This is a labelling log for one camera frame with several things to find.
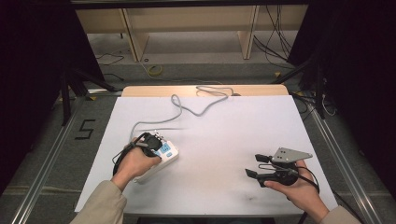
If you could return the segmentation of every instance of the white tabletop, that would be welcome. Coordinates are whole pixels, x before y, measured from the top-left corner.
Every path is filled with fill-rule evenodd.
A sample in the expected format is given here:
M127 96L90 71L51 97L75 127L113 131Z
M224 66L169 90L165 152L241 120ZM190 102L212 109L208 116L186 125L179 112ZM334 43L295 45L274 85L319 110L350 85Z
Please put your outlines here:
M180 97L183 105L201 112L219 97ZM111 178L111 159L128 143L138 121L172 118L178 108L170 97L121 97L115 104L91 173L81 193L78 212L96 186ZM188 111L165 124L138 125L134 136L159 130L179 149L179 158L146 183L131 182L123 194L124 212L138 216L273 217L302 211L286 197L247 177L258 168L255 154L271 156L279 147L312 153L308 168L320 184L326 205L337 206L295 103L290 96L236 96L214 105L204 116Z

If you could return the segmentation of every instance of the beige sleeve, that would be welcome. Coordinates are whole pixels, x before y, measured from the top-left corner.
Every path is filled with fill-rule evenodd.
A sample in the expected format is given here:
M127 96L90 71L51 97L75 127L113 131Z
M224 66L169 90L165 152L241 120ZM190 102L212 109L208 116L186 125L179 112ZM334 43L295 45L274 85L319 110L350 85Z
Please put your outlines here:
M325 218L320 221L320 224L337 224L337 223L348 223L358 224L360 223L354 218L344 207L338 206L330 211Z
M109 180L103 181L71 223L121 224L125 205L126 198L120 189Z

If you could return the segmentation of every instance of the hand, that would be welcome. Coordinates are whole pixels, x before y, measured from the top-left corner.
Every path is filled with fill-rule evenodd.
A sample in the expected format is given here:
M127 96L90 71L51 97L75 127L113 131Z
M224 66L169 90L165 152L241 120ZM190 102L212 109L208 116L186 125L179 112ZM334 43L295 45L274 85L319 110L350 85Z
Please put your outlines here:
M135 147L130 150L120 163L118 171L111 181L124 191L129 181L143 175L149 168L161 162L160 157L147 157L142 148Z
M297 161L296 166L306 168L304 161ZM312 175L304 168L299 168L299 174L313 181ZM265 181L264 185L285 194L294 205L303 209L317 223L329 213L329 209L320 199L317 189L301 178L291 186L285 186L275 181Z

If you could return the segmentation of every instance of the gray cable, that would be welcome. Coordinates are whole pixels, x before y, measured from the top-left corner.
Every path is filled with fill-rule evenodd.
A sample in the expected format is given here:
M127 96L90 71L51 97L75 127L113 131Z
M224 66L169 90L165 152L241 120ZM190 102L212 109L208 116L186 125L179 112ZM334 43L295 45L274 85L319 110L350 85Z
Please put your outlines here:
M186 106L183 106L183 105L181 104L180 98L179 98L176 94L173 94L173 95L171 96L171 102L172 102L173 105L178 106L178 108L179 108L178 114L177 114L176 116L174 116L173 118L165 119L165 120L159 120L159 121L138 121L138 122L134 125L134 127L132 128L131 134L130 134L129 138L132 140L132 138L133 138L133 136L134 136L134 129L136 128L136 126L137 126L138 124L143 124L143 123L144 123L144 124L165 123L165 122L168 122L168 121L171 121L171 120L174 120L174 119L177 119L178 117L180 117L180 115L181 115L182 112L183 112L183 109L190 111L190 112L191 112L194 116L196 116L196 117L201 117L212 105L215 105L215 104L217 104L217 103L219 103L219 102L221 102L221 101L225 101L225 100L228 98L228 95L227 95L226 93L223 93L223 92L220 92L220 91L209 91L209 90L205 90L205 88L208 88L208 89L215 89L215 90L230 90L230 91L232 92L232 94L233 94L233 89L232 89L232 88L229 88L229 87L196 86L196 89L199 90L199 91L206 91L206 92L209 92L209 93L217 93L217 94L224 95L224 97L222 97L221 99L219 99L219 100L217 100L217 101L215 101L215 102L212 102L212 103L210 103L209 105L207 105L206 108L205 108L201 113L195 113L195 112L193 112L191 109L187 108Z

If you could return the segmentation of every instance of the gray carpet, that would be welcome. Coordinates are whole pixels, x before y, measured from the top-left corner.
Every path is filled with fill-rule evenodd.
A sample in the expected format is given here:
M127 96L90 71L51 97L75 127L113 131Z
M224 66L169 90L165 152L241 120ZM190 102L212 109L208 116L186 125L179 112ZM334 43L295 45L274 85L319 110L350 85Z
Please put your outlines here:
M124 78L123 81L112 75L106 75L107 83L122 88L130 85L197 85L201 81L163 81L149 78L141 65L110 65L102 66L104 73L112 73ZM266 84L274 80L274 72L281 71L285 74L288 69L277 68L271 64L167 64L163 66L161 78L181 79L193 78L200 80L216 80L223 84ZM298 77L286 82L290 91L298 90ZM87 83L89 89L97 89ZM75 216L74 207L78 201L100 141L106 129L116 96L97 96L95 100L84 102L76 122L64 144L64 147L49 175L43 191L28 219L28 223L69 223ZM304 105L296 101L302 111ZM29 153L19 171L15 174L8 190L0 198L0 223L10 223L17 210L23 193L31 185L38 173L41 164L46 158L56 135L62 124L62 104L57 102L54 109L37 139L35 147ZM337 191L351 206L359 212L352 194L342 177L337 165L321 135L312 115L305 112L301 115L306 118L305 128L311 142L318 154L325 175L330 186ZM77 137L87 136L79 132L84 119L94 119L87 122L85 127L92 128L90 139L77 140ZM375 209L383 218L384 223L396 223L396 202L378 179L367 159L359 153L359 148L354 142L351 133L342 117L326 116L335 138L346 154L362 185L371 197ZM276 217L276 223L297 223L299 217ZM126 215L124 223L135 223L136 217ZM309 218L305 223L313 223Z

